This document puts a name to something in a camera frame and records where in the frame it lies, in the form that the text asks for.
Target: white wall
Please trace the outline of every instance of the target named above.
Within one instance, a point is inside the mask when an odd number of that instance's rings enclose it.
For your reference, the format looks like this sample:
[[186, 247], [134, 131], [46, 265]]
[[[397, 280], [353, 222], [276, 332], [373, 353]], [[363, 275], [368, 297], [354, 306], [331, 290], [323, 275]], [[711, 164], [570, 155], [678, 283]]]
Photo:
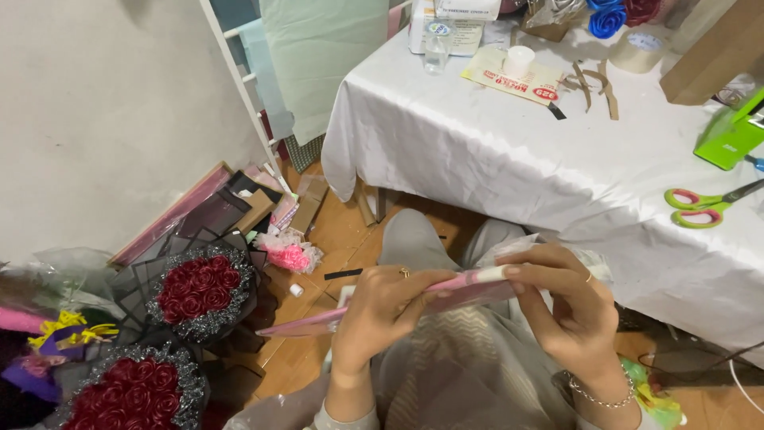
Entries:
[[197, 0], [0, 0], [0, 261], [117, 252], [220, 160], [266, 156]]

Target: green stapler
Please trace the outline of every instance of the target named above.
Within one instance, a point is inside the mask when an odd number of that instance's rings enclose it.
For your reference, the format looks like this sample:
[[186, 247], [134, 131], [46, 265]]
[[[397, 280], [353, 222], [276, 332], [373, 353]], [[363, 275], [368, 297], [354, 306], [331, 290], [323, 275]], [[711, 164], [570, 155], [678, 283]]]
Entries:
[[698, 140], [695, 155], [724, 170], [732, 170], [764, 142], [764, 88], [742, 107], [724, 107], [714, 115]]

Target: green scissors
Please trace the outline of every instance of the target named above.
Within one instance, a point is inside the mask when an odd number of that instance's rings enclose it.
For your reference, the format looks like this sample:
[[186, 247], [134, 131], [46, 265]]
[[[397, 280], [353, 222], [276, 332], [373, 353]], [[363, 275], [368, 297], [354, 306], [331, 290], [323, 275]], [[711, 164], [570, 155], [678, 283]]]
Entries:
[[[724, 217], [722, 217], [722, 212], [724, 212], [724, 210], [732, 206], [736, 201], [761, 187], [764, 187], [764, 179], [759, 179], [756, 182], [752, 182], [735, 191], [720, 196], [704, 196], [702, 194], [693, 193], [690, 190], [685, 190], [684, 188], [672, 188], [671, 190], [667, 190], [665, 194], [663, 194], [663, 197], [668, 204], [679, 209], [671, 214], [672, 221], [679, 226], [683, 226], [687, 229], [708, 229], [721, 224], [724, 220]], [[677, 200], [675, 196], [687, 198], [690, 200], [690, 203], [681, 202]], [[684, 218], [691, 217], [692, 215], [702, 215], [704, 213], [711, 217], [710, 222], [693, 223]]]

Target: white tablecloth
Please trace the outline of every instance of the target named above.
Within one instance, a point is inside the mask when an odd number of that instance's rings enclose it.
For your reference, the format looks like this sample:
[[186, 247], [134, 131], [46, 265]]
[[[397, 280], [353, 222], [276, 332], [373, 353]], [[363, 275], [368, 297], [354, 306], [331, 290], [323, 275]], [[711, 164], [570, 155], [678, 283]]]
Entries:
[[[715, 228], [671, 223], [668, 188], [722, 194], [757, 175], [747, 163], [725, 172], [692, 154], [711, 114], [667, 103], [661, 65], [634, 75], [608, 64], [620, 121], [596, 94], [584, 113], [580, 91], [559, 100], [568, 118], [557, 120], [544, 106], [460, 78], [468, 58], [451, 57], [439, 77], [425, 74], [406, 40], [402, 31], [339, 89], [322, 165], [342, 200], [358, 173], [370, 185], [533, 226], [604, 254], [616, 300], [628, 308], [731, 350], [764, 340], [756, 211], [764, 193], [735, 203]], [[596, 70], [588, 59], [607, 56], [581, 29], [560, 44], [520, 41], [538, 62], [569, 73], [573, 60]], [[764, 350], [746, 357], [764, 366]]]

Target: silver bracelet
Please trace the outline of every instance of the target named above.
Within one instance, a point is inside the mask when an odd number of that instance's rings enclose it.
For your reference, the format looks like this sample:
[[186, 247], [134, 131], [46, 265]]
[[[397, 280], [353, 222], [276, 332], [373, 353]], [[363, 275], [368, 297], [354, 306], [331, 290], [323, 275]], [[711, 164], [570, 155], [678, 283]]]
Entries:
[[620, 408], [622, 406], [628, 405], [634, 399], [634, 380], [631, 379], [631, 376], [629, 376], [629, 372], [626, 371], [626, 367], [623, 364], [621, 364], [621, 368], [623, 369], [623, 375], [626, 376], [626, 380], [629, 381], [629, 395], [628, 397], [626, 397], [625, 399], [621, 400], [618, 403], [605, 403], [595, 399], [594, 397], [587, 394], [583, 389], [581, 389], [578, 383], [576, 383], [575, 380], [573, 379], [573, 375], [571, 375], [570, 372], [566, 370], [565, 373], [568, 374], [568, 385], [575, 392], [577, 392], [578, 394], [581, 394], [587, 400], [595, 402], [600, 406], [604, 406], [609, 409], [615, 409], [615, 408]]

